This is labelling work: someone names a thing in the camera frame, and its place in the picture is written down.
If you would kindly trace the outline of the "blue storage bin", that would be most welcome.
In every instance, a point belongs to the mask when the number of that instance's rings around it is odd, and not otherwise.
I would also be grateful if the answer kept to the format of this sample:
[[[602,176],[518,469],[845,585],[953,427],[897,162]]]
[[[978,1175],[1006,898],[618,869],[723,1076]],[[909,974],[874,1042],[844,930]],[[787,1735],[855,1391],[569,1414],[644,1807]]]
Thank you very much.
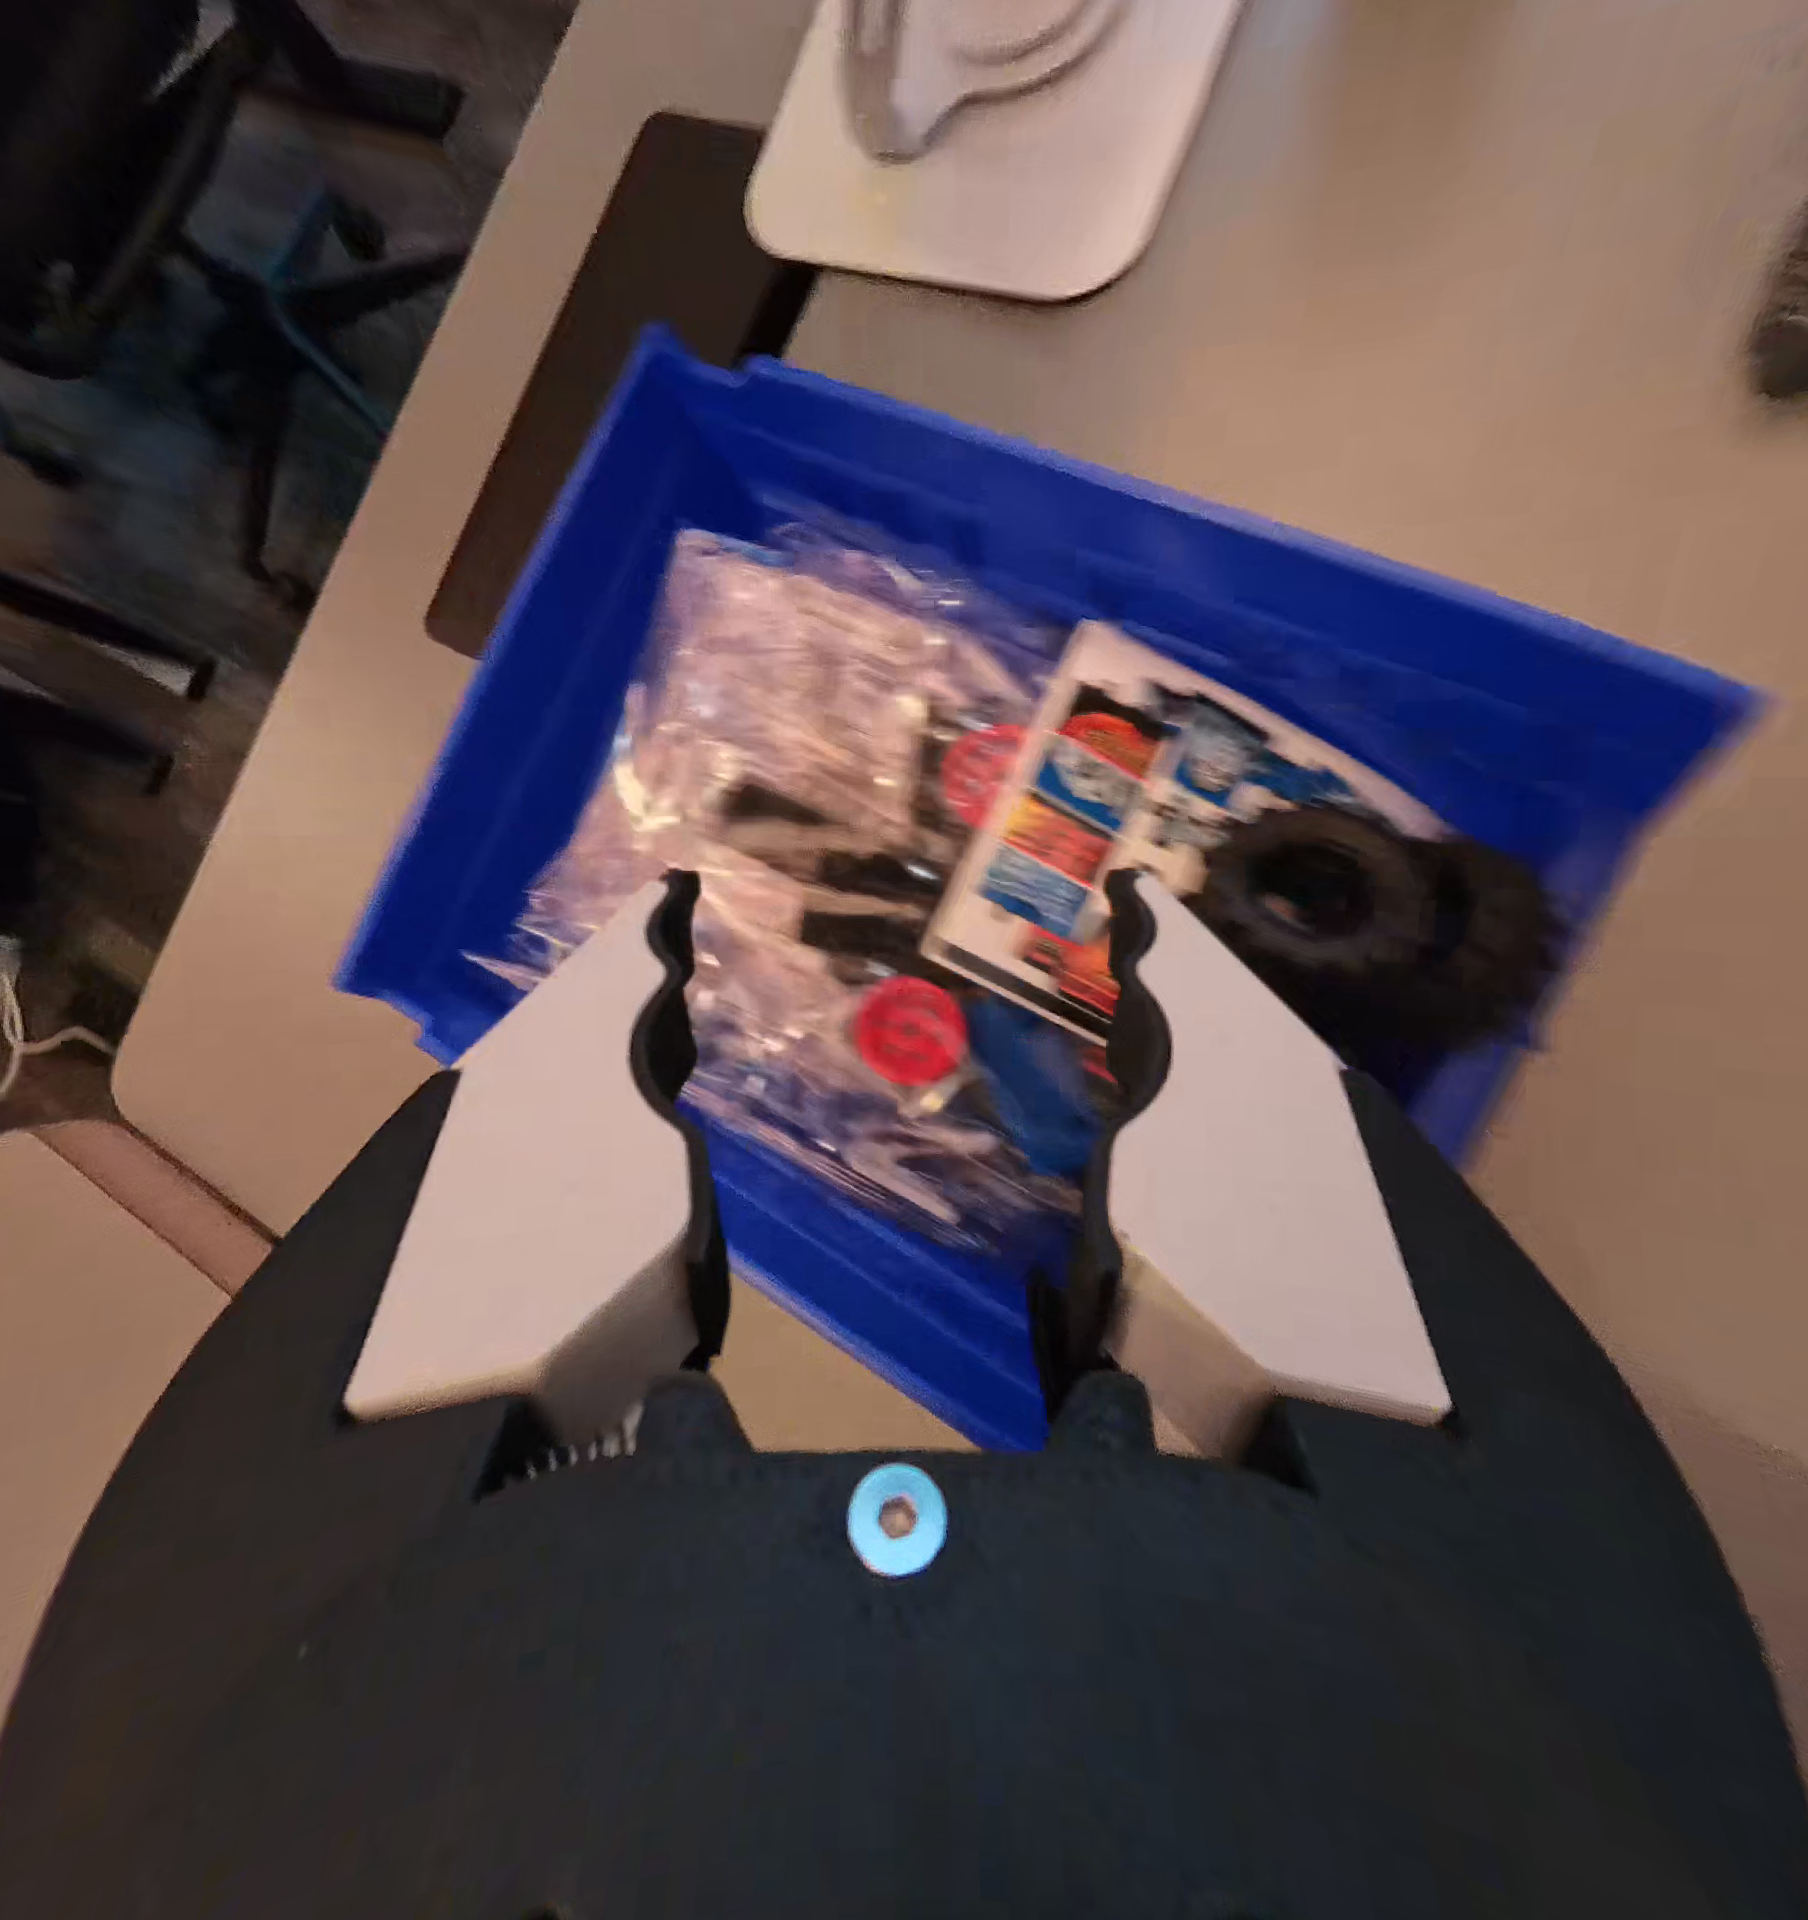
[[[679,531],[799,508],[950,559],[1012,608],[1162,645],[1534,864],[1576,948],[1653,819],[1765,695],[1563,615],[1106,466],[649,326],[555,494],[334,988],[453,1062],[484,972],[590,797]]]

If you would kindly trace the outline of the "clear bag of LEGO parts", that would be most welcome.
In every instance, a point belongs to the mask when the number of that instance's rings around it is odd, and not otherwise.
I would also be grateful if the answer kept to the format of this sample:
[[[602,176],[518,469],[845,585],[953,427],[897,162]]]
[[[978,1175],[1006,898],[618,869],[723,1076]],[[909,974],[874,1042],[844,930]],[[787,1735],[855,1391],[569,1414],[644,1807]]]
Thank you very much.
[[[694,873],[697,1115],[943,1246],[1042,1245],[1107,1099],[922,942],[1061,643],[819,522],[676,534],[603,771],[470,959],[522,996]]]

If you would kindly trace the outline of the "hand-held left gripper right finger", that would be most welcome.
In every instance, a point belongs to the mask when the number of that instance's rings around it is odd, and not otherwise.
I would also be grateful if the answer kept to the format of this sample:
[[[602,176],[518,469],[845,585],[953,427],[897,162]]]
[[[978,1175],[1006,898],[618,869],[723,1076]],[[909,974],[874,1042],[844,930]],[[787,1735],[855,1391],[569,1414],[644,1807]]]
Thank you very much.
[[[1171,1446],[1243,1446],[1278,1400],[1444,1423],[1347,1068],[1156,877],[1107,905],[1116,1108],[1061,1275],[1028,1286],[1047,1422],[1116,1370]]]

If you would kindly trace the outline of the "grey desk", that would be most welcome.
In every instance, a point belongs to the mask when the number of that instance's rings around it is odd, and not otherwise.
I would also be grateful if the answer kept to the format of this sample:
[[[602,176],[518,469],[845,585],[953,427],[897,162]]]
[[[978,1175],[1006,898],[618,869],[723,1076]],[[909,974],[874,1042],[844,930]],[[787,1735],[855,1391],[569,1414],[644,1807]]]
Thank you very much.
[[[426,603],[651,108],[768,117],[809,3],[581,3],[114,1074],[286,1228],[421,1079],[331,988],[469,661]],[[1255,3],[1081,303],[820,279],[793,365],[1568,613],[1771,701],[1653,834],[1473,1177],[1723,1531],[1808,1770],[1808,409],[1740,345],[1808,3]]]

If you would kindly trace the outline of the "black toy tyre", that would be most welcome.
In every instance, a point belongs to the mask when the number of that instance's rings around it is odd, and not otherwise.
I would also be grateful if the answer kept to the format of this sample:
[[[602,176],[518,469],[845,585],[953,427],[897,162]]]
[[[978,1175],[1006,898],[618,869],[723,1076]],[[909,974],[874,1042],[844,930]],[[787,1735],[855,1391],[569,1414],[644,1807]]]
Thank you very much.
[[[1413,965],[1411,1022],[1445,1049],[1506,1037],[1555,976],[1555,901],[1530,866],[1476,839],[1425,840],[1419,855],[1430,933]]]
[[[1393,1012],[1438,917],[1419,845],[1329,803],[1234,827],[1207,854],[1190,908],[1329,1042],[1352,1042]]]

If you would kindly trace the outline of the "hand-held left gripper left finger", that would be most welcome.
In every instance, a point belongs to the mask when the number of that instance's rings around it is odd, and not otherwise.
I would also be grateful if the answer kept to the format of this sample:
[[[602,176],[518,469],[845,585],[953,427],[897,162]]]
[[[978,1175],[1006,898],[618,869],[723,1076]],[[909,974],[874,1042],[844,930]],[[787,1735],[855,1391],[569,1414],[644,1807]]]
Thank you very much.
[[[723,1353],[730,1277],[708,1145],[680,1106],[699,878],[665,874],[455,1063],[343,1391],[358,1422],[494,1397],[620,1422]]]

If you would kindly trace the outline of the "toy truck sticker sheet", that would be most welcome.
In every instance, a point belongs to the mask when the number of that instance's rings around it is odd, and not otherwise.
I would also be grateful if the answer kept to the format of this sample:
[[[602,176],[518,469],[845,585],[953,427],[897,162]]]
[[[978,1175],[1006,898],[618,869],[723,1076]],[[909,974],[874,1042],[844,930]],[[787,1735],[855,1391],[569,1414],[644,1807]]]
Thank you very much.
[[[987,799],[921,956],[1083,1037],[1107,1030],[1107,877],[1192,899],[1233,829],[1334,805],[1447,833],[1403,786],[1119,626],[1081,622]]]

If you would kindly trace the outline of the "white sign stand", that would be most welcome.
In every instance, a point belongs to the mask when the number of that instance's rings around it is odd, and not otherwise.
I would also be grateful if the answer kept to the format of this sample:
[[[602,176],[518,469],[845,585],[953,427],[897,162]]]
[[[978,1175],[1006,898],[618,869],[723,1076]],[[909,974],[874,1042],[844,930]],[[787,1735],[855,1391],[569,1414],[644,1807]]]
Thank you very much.
[[[1239,2],[826,2],[748,180],[755,244],[1028,303],[1135,267]]]

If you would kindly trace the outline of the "black chair with red back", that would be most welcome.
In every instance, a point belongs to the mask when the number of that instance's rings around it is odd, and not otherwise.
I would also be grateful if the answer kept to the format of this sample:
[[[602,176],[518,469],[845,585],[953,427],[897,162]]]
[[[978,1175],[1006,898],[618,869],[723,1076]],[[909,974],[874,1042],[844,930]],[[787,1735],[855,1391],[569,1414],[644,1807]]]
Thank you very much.
[[[268,561],[276,469],[299,378],[314,378],[377,438],[389,419],[331,340],[421,297],[463,252],[389,257],[373,212],[327,190],[281,254],[245,268],[190,235],[243,97],[278,87],[334,120],[442,141],[464,104],[447,76],[342,51],[291,2],[0,3],[0,361],[86,378],[134,301],[181,259],[218,301],[193,377],[220,387],[245,448],[239,556],[298,611],[314,591]],[[0,450],[55,486],[72,457],[28,436],[0,400]]]

